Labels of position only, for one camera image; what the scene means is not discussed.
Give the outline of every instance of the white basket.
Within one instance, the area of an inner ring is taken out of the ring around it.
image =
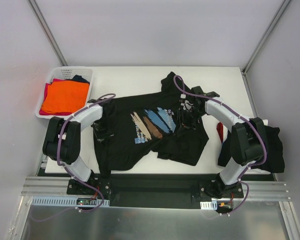
[[[39,114],[42,103],[44,102],[44,93],[45,93],[46,84],[52,83],[52,81],[54,79],[63,79],[63,80],[72,79],[75,75],[80,75],[90,83],[88,94],[86,96],[86,102],[87,102],[89,100],[90,92],[91,92],[91,88],[92,88],[92,84],[93,84],[93,76],[94,76],[93,73],[94,72],[91,68],[85,67],[85,66],[61,66],[61,67],[54,68],[45,81],[42,93],[40,95],[40,98],[39,98],[38,103],[35,108],[35,115],[38,118],[42,118],[42,119],[51,119],[52,117],[67,118],[68,116],[55,116],[55,115]]]

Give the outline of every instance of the black t-shirt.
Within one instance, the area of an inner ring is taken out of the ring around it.
[[[283,173],[285,171],[285,161],[283,157],[283,145],[279,138],[280,128],[264,126],[266,140],[268,142],[266,162],[261,165],[252,166],[252,169],[261,169],[270,173]],[[222,144],[218,158],[218,165],[225,167],[231,158],[231,133],[228,131],[227,139]]]
[[[131,169],[150,151],[158,158],[195,166],[208,141],[202,120],[196,129],[178,134],[178,109],[181,92],[176,88],[171,72],[161,81],[161,92],[114,98],[115,113],[107,117],[107,127],[113,133],[99,142],[94,134],[94,149],[102,176],[111,170]]]

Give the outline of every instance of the white wall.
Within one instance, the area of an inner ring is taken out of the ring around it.
[[[245,67],[282,0],[37,0],[69,65]]]
[[[59,62],[26,0],[0,1],[0,239],[25,177],[33,174],[47,121],[34,108]]]
[[[300,220],[300,0],[292,1],[252,69],[249,85],[261,118],[281,129],[285,173]]]

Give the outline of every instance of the red cloth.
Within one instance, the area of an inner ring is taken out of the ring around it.
[[[64,81],[64,80],[54,78],[53,81],[52,81],[52,83],[53,83],[53,82],[61,82],[61,81]],[[45,87],[44,87],[44,93],[43,93],[43,101],[45,101],[46,98],[47,98],[47,94],[48,94],[48,86],[49,86],[49,85],[50,85],[50,83],[46,83],[46,84],[45,84]],[[68,115],[70,115],[70,114],[72,114],[72,113],[71,113],[71,112],[57,112],[57,113],[51,114],[51,113],[47,113],[47,112],[43,111],[43,110],[40,108],[39,114],[40,114],[40,115],[44,115],[44,116],[49,116],[49,115],[68,116]]]
[[[224,142],[224,125],[221,122],[219,122],[216,125],[216,130],[218,132],[221,143],[223,143]]]

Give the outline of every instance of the white tabletop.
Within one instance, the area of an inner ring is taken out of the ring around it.
[[[92,67],[93,85],[90,99],[115,93],[117,97],[141,94],[151,94],[161,91],[161,80],[170,72],[180,75],[189,87],[201,86],[203,91],[218,93],[223,100],[238,113],[253,117],[245,84],[238,67]],[[112,171],[123,174],[215,174],[223,167],[217,165],[221,150],[221,142],[216,130],[218,121],[212,117],[203,116],[203,125],[209,136],[203,153],[196,166],[157,158],[156,152],[144,156],[128,171]],[[99,167],[93,143],[93,130],[87,127],[81,133],[81,157],[95,173]],[[49,159],[46,173],[64,173],[64,169]],[[250,170],[250,174],[268,173],[259,169]]]

